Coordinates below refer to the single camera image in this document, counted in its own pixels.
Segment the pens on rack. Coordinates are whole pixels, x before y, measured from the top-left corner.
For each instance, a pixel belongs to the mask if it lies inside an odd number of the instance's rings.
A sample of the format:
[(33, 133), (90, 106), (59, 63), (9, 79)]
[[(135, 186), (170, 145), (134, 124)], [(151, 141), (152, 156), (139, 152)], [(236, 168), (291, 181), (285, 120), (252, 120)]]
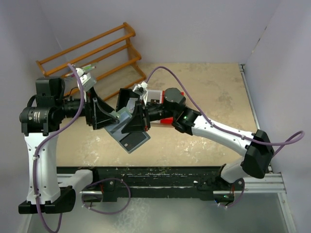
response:
[[(86, 65), (84, 67), (76, 68), (75, 70), (76, 70), (77, 74), (79, 76), (81, 76), (82, 74), (88, 73), (95, 68), (96, 68), (96, 66), (94, 64), (90, 64), (90, 65)], [(75, 77), (74, 73), (68, 73), (65, 75), (65, 79), (70, 79), (70, 78), (74, 78), (74, 77)]]

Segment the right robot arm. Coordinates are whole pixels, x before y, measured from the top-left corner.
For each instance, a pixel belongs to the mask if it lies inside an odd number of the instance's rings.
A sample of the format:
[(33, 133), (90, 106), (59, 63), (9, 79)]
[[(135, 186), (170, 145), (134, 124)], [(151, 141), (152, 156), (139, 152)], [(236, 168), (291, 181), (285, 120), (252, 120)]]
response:
[(274, 155), (266, 132), (241, 131), (212, 120), (186, 105), (186, 97), (177, 88), (164, 91), (162, 103), (138, 100), (131, 119), (122, 133), (146, 132), (151, 122), (172, 117), (172, 126), (180, 133), (207, 138), (235, 151), (241, 156), (233, 163), (221, 166), (219, 178), (227, 183), (250, 176), (257, 179), (265, 177)]

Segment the black card in holder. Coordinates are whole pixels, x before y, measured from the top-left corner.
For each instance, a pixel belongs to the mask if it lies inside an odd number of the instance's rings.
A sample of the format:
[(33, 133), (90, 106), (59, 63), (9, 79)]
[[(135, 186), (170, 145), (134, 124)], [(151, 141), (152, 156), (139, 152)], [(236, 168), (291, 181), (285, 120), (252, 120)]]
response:
[(120, 144), (128, 153), (132, 153), (149, 139), (150, 137), (146, 133), (129, 133), (120, 140)]

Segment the silver credit card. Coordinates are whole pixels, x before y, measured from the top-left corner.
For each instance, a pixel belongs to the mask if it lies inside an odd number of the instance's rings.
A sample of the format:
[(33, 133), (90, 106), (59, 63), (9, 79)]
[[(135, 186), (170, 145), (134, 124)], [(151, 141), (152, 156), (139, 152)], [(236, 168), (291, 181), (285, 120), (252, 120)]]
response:
[(137, 98), (130, 98), (127, 102), (126, 108), (132, 113), (135, 108)]

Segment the black plastic bin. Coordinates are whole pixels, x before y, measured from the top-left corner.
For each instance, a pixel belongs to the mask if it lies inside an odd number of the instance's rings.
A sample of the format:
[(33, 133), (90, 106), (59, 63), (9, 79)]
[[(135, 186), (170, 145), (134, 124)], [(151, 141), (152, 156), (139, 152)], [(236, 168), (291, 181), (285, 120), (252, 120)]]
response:
[(118, 95), (118, 100), (116, 104), (116, 112), (118, 119), (121, 119), (121, 115), (123, 112), (126, 112), (127, 114), (130, 114), (132, 116), (133, 112), (131, 113), (127, 108), (127, 102), (130, 98), (137, 98), (137, 100), (140, 100), (140, 95), (134, 93), (132, 89), (126, 89), (121, 88)]

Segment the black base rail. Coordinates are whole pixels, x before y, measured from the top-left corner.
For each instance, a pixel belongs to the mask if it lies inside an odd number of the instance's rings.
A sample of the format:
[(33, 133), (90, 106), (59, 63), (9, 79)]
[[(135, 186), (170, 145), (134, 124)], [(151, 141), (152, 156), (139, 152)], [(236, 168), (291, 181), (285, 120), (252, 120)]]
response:
[(241, 179), (226, 184), (219, 166), (93, 166), (92, 187), (82, 190), (86, 201), (116, 202), (118, 198), (233, 200), (245, 187)]

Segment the red plastic bin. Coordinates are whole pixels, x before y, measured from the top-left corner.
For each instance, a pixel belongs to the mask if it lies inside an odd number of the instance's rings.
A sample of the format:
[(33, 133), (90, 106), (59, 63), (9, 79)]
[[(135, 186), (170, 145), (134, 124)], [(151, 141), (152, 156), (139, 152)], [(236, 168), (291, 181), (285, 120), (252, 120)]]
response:
[[(163, 103), (163, 101), (164, 101), (164, 95), (165, 95), (165, 91), (162, 91), (160, 103)], [(160, 122), (161, 124), (171, 125), (172, 122), (173, 122), (173, 117), (168, 117), (168, 118), (161, 119), (159, 122)]]

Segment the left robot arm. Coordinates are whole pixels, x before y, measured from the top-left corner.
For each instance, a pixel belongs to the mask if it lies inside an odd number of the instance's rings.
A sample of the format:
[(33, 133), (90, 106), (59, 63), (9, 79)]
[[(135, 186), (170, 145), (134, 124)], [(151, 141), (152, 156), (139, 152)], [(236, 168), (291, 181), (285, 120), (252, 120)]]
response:
[(36, 80), (36, 94), (21, 112), (21, 131), (29, 156), (29, 190), (27, 199), (18, 206), (20, 214), (70, 212), (77, 194), (99, 180), (97, 169), (78, 168), (62, 183), (57, 179), (56, 147), (60, 123), (65, 118), (86, 118), (94, 130), (102, 129), (119, 120), (115, 109), (103, 101), (94, 88), (82, 98), (65, 100), (65, 82), (60, 77), (42, 77)]

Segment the green card holder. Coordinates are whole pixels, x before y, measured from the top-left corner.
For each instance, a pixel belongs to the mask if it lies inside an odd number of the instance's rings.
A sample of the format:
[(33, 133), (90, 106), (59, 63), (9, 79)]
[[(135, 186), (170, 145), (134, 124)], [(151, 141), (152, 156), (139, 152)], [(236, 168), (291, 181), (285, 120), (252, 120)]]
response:
[(146, 132), (125, 131), (125, 126), (132, 119), (132, 114), (126, 107), (117, 111), (117, 114), (119, 114), (119, 122), (106, 126), (105, 130), (128, 154), (131, 154), (151, 137)]

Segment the white plastic bin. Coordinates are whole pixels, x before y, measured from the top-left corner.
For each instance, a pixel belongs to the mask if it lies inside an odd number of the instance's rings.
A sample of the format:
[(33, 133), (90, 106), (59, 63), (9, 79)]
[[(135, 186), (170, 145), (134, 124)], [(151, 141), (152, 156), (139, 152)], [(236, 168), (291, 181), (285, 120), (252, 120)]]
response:
[(149, 90), (147, 95), (147, 102), (159, 103), (163, 101), (163, 91), (161, 90)]

